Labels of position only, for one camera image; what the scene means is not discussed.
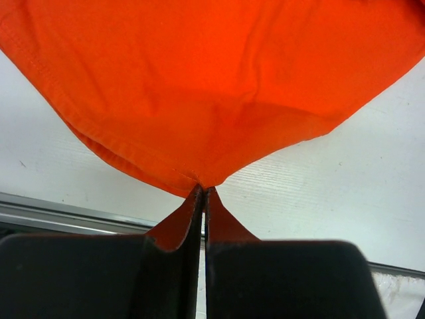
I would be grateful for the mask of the orange t shirt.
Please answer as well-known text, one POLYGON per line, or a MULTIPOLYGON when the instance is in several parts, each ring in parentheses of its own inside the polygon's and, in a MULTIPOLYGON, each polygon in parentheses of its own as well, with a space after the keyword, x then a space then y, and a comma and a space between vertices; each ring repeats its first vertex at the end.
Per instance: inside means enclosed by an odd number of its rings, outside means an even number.
POLYGON ((2 1, 1 50, 114 168, 184 197, 424 58, 423 1, 2 1))

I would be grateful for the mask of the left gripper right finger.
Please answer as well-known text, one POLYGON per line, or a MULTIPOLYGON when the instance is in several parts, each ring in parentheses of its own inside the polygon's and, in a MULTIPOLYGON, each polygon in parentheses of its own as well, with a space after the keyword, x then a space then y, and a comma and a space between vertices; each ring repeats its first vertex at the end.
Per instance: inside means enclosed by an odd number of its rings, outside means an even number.
POLYGON ((205 201, 209 318, 384 318, 369 265, 345 241, 263 241, 205 201))

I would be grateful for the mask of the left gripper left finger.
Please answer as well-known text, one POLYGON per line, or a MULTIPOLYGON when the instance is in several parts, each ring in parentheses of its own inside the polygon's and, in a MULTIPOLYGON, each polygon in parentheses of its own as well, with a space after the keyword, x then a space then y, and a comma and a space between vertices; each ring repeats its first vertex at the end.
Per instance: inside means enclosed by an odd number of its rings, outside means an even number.
POLYGON ((143 235, 9 235, 2 318, 194 318, 203 190, 143 235))

